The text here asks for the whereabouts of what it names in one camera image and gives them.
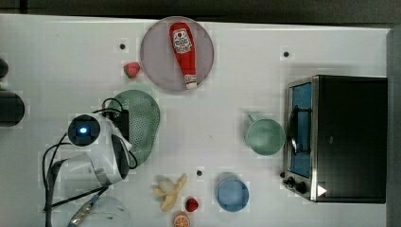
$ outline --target green colander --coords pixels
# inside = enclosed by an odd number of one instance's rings
[[[160,122],[160,110],[156,101],[147,93],[139,90],[128,90],[115,97],[130,112],[131,152],[138,161],[138,166],[149,157],[157,128]],[[118,103],[110,102],[109,108],[120,109]]]

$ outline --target ketchup bottle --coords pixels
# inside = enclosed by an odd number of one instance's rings
[[[197,87],[197,68],[195,43],[191,30],[186,23],[175,23],[170,27],[170,39],[174,53],[183,72],[187,89]]]

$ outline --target toaster oven window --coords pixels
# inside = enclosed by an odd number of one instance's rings
[[[293,87],[291,108],[293,114],[296,114],[296,117],[298,117],[298,123],[295,126],[295,129],[297,129],[296,149],[288,151],[291,152],[289,155],[291,157],[290,171],[309,178],[311,112],[307,110],[311,110],[312,108],[311,83]]]

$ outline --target black toaster oven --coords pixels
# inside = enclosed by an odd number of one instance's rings
[[[288,86],[283,183],[316,202],[384,203],[387,79],[315,76]]]

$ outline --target small blue bowl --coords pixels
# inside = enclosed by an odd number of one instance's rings
[[[229,212],[242,210],[250,199],[248,187],[236,177],[229,177],[218,185],[218,204]]]

